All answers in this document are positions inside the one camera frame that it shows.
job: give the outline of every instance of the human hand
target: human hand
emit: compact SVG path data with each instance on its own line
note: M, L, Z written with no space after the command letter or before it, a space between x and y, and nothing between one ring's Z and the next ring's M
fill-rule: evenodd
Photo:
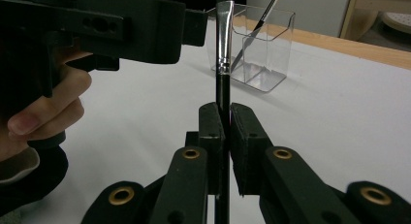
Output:
M66 63L87 54L78 46L58 49L55 58L61 82L53 88L53 96L40 97L10 119L0 119L0 162L22 152L27 141L52 137L83 116L79 96L90 86L91 77Z

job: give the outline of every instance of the floor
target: floor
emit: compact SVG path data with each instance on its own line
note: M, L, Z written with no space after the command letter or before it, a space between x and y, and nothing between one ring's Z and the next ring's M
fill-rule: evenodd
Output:
M411 34L390 28L382 22L380 16L381 14L372 27L359 38L359 42L411 52Z

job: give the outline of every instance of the gray wall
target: gray wall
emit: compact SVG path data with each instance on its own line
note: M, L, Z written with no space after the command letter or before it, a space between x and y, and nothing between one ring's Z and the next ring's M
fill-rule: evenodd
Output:
M270 0L247 0L265 8ZM296 13L295 28L339 37L349 0L279 0L275 9Z

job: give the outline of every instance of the white tabletop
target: white tabletop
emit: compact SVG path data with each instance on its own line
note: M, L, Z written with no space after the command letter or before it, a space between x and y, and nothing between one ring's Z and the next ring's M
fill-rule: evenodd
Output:
M86 114L62 145L69 171L22 209L23 223L80 223L107 186L146 186L165 174L185 133L198 130L198 108L215 100L208 68L206 48L184 47L175 65L124 60L118 72L92 72ZM288 78L271 93L232 82L232 102L253 109L272 142L296 150L325 183L345 191L369 180L408 202L410 93L409 70L298 43ZM231 223L264 223L258 198L241 198L231 182Z

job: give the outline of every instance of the metal ferrule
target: metal ferrule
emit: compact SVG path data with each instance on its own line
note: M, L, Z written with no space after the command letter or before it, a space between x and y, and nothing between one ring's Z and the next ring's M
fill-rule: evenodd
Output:
M217 3L217 75L229 75L234 2Z

